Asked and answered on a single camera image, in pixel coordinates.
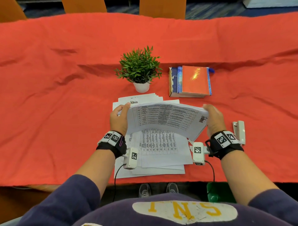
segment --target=white flower pot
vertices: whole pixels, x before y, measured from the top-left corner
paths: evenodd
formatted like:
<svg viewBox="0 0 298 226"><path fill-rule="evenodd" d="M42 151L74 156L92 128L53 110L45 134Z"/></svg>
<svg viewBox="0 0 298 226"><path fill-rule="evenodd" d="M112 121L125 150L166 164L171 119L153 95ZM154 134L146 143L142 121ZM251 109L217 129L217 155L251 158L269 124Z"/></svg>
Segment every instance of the white flower pot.
<svg viewBox="0 0 298 226"><path fill-rule="evenodd" d="M135 83L134 82L134 87L136 88L136 90L139 92L139 93L145 93L149 90L149 86L150 86L150 83L149 82L146 82L146 83Z"/></svg>

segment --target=green object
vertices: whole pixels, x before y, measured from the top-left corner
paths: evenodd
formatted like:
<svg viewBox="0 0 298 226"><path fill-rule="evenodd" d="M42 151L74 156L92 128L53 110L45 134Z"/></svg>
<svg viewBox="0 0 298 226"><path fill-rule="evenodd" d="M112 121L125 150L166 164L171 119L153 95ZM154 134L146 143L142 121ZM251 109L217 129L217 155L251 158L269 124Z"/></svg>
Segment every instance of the green object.
<svg viewBox="0 0 298 226"><path fill-rule="evenodd" d="M208 183L207 194L209 202L236 203L236 200L227 182Z"/></svg>
<svg viewBox="0 0 298 226"><path fill-rule="evenodd" d="M151 49L147 48L133 50L132 52L124 53L121 56L120 64L122 69L116 69L118 78L126 78L130 82L147 83L151 82L154 78L160 78L162 75L160 62L156 59L159 57L152 57Z"/></svg>

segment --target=foot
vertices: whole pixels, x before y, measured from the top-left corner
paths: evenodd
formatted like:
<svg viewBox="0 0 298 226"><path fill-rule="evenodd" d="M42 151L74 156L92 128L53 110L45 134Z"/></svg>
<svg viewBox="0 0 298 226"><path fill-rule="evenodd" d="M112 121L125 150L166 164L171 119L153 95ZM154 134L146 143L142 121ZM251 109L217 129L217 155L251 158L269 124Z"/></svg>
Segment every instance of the foot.
<svg viewBox="0 0 298 226"><path fill-rule="evenodd" d="M167 193L179 193L177 185L175 183L169 183Z"/></svg>
<svg viewBox="0 0 298 226"><path fill-rule="evenodd" d="M151 189L149 184L141 184L139 190L139 198L145 198L151 196Z"/></svg>

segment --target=orange chair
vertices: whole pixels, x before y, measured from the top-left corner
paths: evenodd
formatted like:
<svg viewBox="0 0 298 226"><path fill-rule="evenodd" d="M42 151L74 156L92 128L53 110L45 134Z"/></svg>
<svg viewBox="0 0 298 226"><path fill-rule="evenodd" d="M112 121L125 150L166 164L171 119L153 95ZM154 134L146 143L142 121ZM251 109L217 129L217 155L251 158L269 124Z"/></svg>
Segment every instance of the orange chair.
<svg viewBox="0 0 298 226"><path fill-rule="evenodd" d="M140 0L140 15L185 19L186 0Z"/></svg>
<svg viewBox="0 0 298 226"><path fill-rule="evenodd" d="M104 0L62 0L62 3L66 13L107 12Z"/></svg>
<svg viewBox="0 0 298 226"><path fill-rule="evenodd" d="M15 0L0 0L0 23L26 19L23 10Z"/></svg>

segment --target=sleeve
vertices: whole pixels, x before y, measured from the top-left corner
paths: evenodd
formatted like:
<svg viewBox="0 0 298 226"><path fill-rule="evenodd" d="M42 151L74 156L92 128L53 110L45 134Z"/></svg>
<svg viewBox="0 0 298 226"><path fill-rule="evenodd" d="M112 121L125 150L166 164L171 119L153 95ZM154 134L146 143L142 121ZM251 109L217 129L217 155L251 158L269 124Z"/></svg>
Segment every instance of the sleeve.
<svg viewBox="0 0 298 226"><path fill-rule="evenodd" d="M31 208L17 226L73 225L100 204L100 192L89 178L73 175L44 201Z"/></svg>
<svg viewBox="0 0 298 226"><path fill-rule="evenodd" d="M263 210L291 225L298 225L298 202L279 189L258 194L249 206Z"/></svg>

